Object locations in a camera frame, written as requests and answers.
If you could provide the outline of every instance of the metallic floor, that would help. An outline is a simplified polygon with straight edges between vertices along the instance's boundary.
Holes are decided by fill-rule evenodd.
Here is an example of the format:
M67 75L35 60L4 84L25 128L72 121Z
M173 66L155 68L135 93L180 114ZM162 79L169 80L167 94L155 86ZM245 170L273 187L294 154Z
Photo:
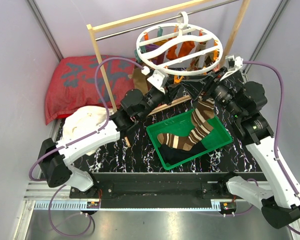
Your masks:
M248 208L238 202L237 212ZM53 211L55 225L73 211ZM99 211L93 215L95 229L81 237L82 240L292 240L287 228L274 229L257 208L236 217L206 216L199 212L145 212ZM75 216L58 227L67 234L78 234L88 225L88 219ZM51 230L48 212L35 210L27 233L27 240L65 240Z

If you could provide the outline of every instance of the black cloth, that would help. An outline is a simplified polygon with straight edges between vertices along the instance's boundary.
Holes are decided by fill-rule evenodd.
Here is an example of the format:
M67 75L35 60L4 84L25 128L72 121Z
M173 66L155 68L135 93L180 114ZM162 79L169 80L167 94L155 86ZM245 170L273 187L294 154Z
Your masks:
M166 144L161 145L159 147L159 152L162 156L162 159L165 163L168 163L170 165L177 164L185 159L191 158L194 155L200 154L207 149L205 146L202 144L201 141L199 141L197 144L195 144L190 151L186 151L183 149L176 149L176 148L171 148L167 146Z

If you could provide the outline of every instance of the metal pole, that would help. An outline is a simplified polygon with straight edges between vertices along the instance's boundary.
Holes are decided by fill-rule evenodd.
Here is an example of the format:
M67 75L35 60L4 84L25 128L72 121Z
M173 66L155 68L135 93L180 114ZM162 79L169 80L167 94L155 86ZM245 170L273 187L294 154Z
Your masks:
M276 10L274 11L274 14L272 15L268 25L266 26L259 42L257 43L249 61L255 61L258 54L260 53L262 47L264 46L266 40L268 39L270 33L272 32L272 30L274 29L275 25L277 24L279 17L281 16L281 14L284 12L286 6L288 5L288 3L290 2L290 0L281 0L280 3L278 4L278 7L276 8ZM247 65L245 67L245 69L243 70L245 74L247 74L249 72L251 68L251 64Z
M59 62L64 58L35 0L26 0Z
M217 7L220 7L220 6L223 6L223 5L234 3L236 1L239 1L239 0L229 0L229 1L221 2L221 3L218 3L218 4L212 5L212 6L208 6L208 7L204 7L204 8L195 10L195 11L188 12L187 14L188 15L196 14L196 13L203 12L203 11L206 11L206 10L209 10L209 9L214 9L214 8L217 8ZM182 15L168 17L168 18L160 20L160 21L151 22L151 23L144 24L144 25L137 26L137 27L133 27L133 28L130 28L130 29L127 29L127 30L118 31L118 32L115 32L115 33L112 33L112 34L109 34L109 35L101 36L101 37L96 38L95 40L100 41L100 40L104 40L104 39L109 39L109 38L112 38L112 37L115 37L115 36L126 34L126 33L129 33L129 32L132 32L132 31L136 31L136 30L139 30L139 29L146 28L146 27L151 27L151 26L161 24L161 23L164 23L164 22L167 22L167 21L170 21L170 20L174 20L174 19L177 19L177 18L180 18L180 17L182 17Z

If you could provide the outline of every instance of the black marble surface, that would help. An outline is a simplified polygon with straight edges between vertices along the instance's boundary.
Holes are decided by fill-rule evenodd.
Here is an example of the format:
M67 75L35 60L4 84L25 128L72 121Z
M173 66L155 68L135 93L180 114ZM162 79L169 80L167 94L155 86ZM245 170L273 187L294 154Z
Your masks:
M243 81L238 71L231 75L227 85L233 86L234 82ZM186 94L181 89L177 98ZM101 146L91 156L84 155L78 159L74 166L92 173L121 172L121 173L146 173L146 172L261 172L255 159L247 151L246 147L235 137L231 127L231 116L216 104L214 112L223 123L224 127L233 138L233 142L222 148L214 150L201 157L195 158L179 167L166 171L160 162L156 150L147 134L146 128L162 120L191 110L194 107L192 101L186 101L154 115L148 116L140 128L128 135L131 147L128 147L124 139ZM57 134L57 141L62 137L65 120Z

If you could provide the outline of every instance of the green basket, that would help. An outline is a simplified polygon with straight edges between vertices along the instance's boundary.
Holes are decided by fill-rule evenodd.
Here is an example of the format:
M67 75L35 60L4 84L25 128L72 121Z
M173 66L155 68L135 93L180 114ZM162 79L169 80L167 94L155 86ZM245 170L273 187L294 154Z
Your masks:
M161 146L160 142L157 139L158 134L169 133L175 134L177 136L188 136L190 131L194 129L194 126L191 123L191 113L193 111L194 110L187 111L172 118L150 125L146 128L146 131L154 145L154 148L165 170L173 169L177 166L180 166L181 164L191 161L192 159L198 158L203 154L207 154L213 150L230 144L233 141L233 138L230 136L226 128L215 116L214 118L208 120L208 123L213 126L213 130L210 132L209 135L207 135L204 139L201 140L202 144L207 149L206 151L189 157L174 165L170 165L169 163L164 162L158 150L158 148Z

